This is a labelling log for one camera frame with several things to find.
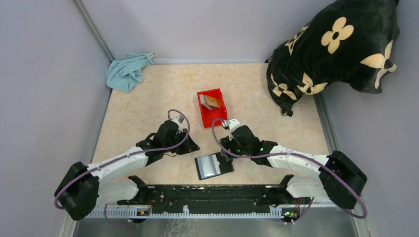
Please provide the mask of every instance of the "cloth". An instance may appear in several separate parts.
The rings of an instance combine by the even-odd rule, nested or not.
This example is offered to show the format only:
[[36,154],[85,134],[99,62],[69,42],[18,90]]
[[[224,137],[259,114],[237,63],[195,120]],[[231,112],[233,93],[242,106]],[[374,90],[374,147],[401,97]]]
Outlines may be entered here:
[[125,60],[111,63],[106,85],[115,90],[130,92],[144,80],[141,69],[148,65],[154,65],[149,54],[127,54]]
[[398,0],[338,0],[320,11],[266,62],[269,93],[283,115],[293,104],[341,81],[365,93],[382,93],[390,61]]

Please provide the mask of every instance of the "white joint cover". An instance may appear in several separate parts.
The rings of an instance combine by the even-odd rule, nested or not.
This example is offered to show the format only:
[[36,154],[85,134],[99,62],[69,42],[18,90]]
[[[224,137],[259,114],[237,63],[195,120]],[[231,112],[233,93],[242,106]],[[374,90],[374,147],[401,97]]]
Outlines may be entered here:
[[183,121],[183,117],[181,115],[178,115],[178,116],[174,117],[171,121],[177,124],[177,126],[179,127],[178,128],[179,131],[183,130],[182,129],[182,122],[181,122],[181,121]]
[[286,189],[293,198],[329,198],[322,183],[316,178],[294,176]]
[[[127,152],[119,154],[113,158],[107,159],[105,161],[90,164],[87,169],[91,170],[95,167],[99,167],[102,164],[108,163],[111,160],[117,159],[125,154],[131,154],[133,152],[142,151],[140,147],[132,147]],[[126,157],[120,161],[117,161],[113,164],[110,164],[100,170],[97,170],[92,173],[93,176],[99,177],[99,190],[106,186],[106,184],[112,182],[113,180],[130,173],[133,170],[144,168],[147,165],[148,156],[145,153],[140,153]]]
[[99,191],[96,207],[104,206],[108,203],[116,203],[120,200],[131,200],[137,193],[138,187],[136,183],[130,179],[125,179],[117,183],[110,183]]
[[230,133],[229,139],[232,140],[234,137],[231,133],[234,132],[238,127],[240,127],[240,122],[237,119],[232,118],[227,121],[227,125],[228,125],[228,131]]
[[270,151],[271,154],[282,153],[282,152],[285,152],[288,155],[268,157],[268,161],[273,168],[290,169],[290,170],[300,172],[300,173],[303,173],[303,174],[306,174],[315,178],[318,178],[320,174],[318,165],[308,160],[305,160],[303,158],[300,158],[297,156],[291,156],[289,155],[289,153],[293,152],[293,153],[305,155],[309,158],[316,160],[322,165],[326,165],[327,161],[329,160],[329,158],[327,158],[326,155],[315,155],[315,154],[294,151],[294,150],[285,148],[281,145],[277,145],[273,147],[272,150]]

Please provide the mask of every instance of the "light blue towel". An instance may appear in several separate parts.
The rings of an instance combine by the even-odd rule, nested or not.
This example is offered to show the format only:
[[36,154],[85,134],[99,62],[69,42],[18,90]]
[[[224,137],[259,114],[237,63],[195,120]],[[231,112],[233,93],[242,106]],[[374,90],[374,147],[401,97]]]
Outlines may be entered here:
[[113,61],[108,70],[108,87],[130,92],[132,88],[144,80],[141,69],[148,65],[154,65],[150,54],[127,54],[125,60]]

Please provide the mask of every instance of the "beige floor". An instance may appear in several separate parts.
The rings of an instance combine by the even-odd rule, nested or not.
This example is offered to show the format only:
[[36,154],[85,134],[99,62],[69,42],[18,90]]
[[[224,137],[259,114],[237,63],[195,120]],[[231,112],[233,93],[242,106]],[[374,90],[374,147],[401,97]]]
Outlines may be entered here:
[[[144,82],[130,93],[114,90],[105,116],[93,163],[131,148],[156,132],[167,110],[181,110],[191,122],[191,137],[200,151],[163,159],[129,175],[147,184],[278,184],[291,171],[259,166],[247,159],[233,162],[235,171],[200,181],[194,158],[220,151],[211,129],[204,129],[196,92],[220,88],[228,118],[247,125],[260,140],[308,153],[328,149],[312,96],[304,96],[285,117],[271,99],[266,64],[155,65],[143,70]],[[228,133],[218,127],[219,138]]]

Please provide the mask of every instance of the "book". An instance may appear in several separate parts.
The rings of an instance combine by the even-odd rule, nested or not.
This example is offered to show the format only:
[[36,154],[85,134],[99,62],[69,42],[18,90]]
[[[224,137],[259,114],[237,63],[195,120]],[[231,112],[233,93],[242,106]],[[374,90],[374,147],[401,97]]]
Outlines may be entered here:
[[211,107],[210,105],[207,104],[204,95],[199,95],[199,100],[201,102],[201,105],[203,105],[205,108],[207,108],[209,110],[213,110],[214,109],[213,107]]
[[221,108],[221,103],[220,100],[211,96],[204,96],[205,97],[205,102],[207,103],[207,105],[211,106],[211,107],[216,107],[216,108]]

